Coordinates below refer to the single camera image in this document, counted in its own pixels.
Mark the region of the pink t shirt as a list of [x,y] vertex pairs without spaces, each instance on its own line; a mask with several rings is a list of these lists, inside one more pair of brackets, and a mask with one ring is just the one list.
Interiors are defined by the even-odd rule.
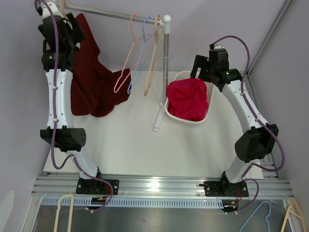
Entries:
[[206,84],[193,78],[176,80],[168,86],[168,112],[189,121],[202,121],[209,108]]

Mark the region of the beige wooden hanger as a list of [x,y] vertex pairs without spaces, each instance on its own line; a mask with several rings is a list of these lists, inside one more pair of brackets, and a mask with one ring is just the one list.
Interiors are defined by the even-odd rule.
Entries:
[[153,49],[153,54],[152,54],[152,58],[150,61],[149,70],[148,70],[147,79],[146,79],[145,88],[144,88],[145,97],[148,96],[149,90],[151,88],[151,85],[152,85],[152,82],[155,76],[154,74],[158,66],[159,58],[161,55],[161,47],[162,47],[161,36],[162,36],[163,30],[160,29],[159,27],[160,25],[155,23],[154,25],[154,37],[155,37],[154,49]]

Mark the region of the pink wire hanger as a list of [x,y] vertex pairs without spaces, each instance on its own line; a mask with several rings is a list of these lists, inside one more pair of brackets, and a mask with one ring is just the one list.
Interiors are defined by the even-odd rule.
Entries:
[[130,76],[131,71],[129,71],[127,74],[124,74],[124,72],[125,72],[127,63],[128,63],[129,58],[131,56],[131,53],[132,53],[132,50],[134,48],[135,43],[142,39],[142,37],[136,37],[134,29],[133,29],[133,19],[136,16],[137,16],[137,14],[132,14],[131,17],[130,17],[130,20],[129,20],[129,26],[130,26],[131,37],[132,37],[132,44],[131,44],[130,50],[129,50],[128,54],[127,54],[126,60],[125,60],[124,65],[123,65],[123,68],[122,68],[122,70],[120,72],[120,75],[118,76],[118,78],[116,80],[116,83],[115,83],[115,85],[113,87],[113,92],[114,93],[118,93],[119,92],[119,90],[126,83],[126,80]]

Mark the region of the blue wire hanger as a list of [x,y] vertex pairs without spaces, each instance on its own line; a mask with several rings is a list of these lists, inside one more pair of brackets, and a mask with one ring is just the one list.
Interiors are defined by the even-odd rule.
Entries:
[[130,81],[129,86],[128,86],[128,88],[127,88],[127,94],[130,94],[130,93],[131,93],[131,91],[132,91],[132,89],[133,89],[135,83],[136,83],[137,80],[138,80],[138,77],[135,77],[136,72],[137,72],[137,68],[138,68],[138,66],[139,66],[139,64],[140,64],[142,55],[143,55],[144,52],[145,52],[146,45],[147,45],[148,41],[154,36],[154,34],[146,35],[146,33],[145,33],[145,28],[144,28],[144,27],[145,27],[145,23],[146,23],[146,20],[147,20],[147,19],[150,19],[150,18],[151,18],[150,16],[145,17],[145,19],[144,19],[144,21],[143,21],[143,23],[142,23],[142,33],[143,33],[142,39],[143,39],[143,46],[142,46],[142,49],[141,49],[139,58],[138,58],[138,60],[137,60],[137,62],[136,62],[134,71],[131,73],[131,81]]

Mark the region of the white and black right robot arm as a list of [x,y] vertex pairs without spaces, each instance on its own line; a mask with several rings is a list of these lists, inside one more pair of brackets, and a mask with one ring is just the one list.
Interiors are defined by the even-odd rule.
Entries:
[[243,131],[235,142],[236,157],[220,180],[202,184],[205,194],[236,197],[239,192],[247,197],[247,184],[243,179],[251,167],[271,153],[279,129],[276,124],[269,124],[252,99],[245,95],[242,76],[237,69],[229,67],[228,53],[223,47],[211,49],[208,57],[196,55],[190,77],[212,83],[219,89],[231,104]]

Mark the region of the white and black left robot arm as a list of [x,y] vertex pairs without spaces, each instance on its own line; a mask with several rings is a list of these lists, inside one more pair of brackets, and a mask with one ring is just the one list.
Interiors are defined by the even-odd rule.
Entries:
[[69,159],[76,165],[80,172],[77,194],[99,194],[104,188],[100,170],[85,154],[86,132],[75,128],[71,112],[74,50],[85,36],[71,13],[66,18],[48,16],[38,29],[45,37],[42,64],[49,89],[47,128],[40,131],[40,137],[51,146],[55,169],[61,170]]

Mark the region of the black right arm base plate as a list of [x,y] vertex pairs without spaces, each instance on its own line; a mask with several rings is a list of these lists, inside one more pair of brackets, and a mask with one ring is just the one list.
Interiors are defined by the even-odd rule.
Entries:
[[237,193],[242,197],[249,196],[247,184],[244,181],[239,183],[205,181],[199,185],[204,187],[205,195],[208,197],[237,197]]

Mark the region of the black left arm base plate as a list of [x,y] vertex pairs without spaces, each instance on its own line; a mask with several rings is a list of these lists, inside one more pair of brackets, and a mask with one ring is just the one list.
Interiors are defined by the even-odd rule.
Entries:
[[[119,180],[118,179],[107,179],[106,181],[109,182],[110,185],[113,187],[113,195],[118,195]],[[110,194],[110,190],[107,189],[108,187],[109,186],[107,184],[104,184],[101,181],[79,178],[78,184],[76,187],[76,194],[108,195]]]

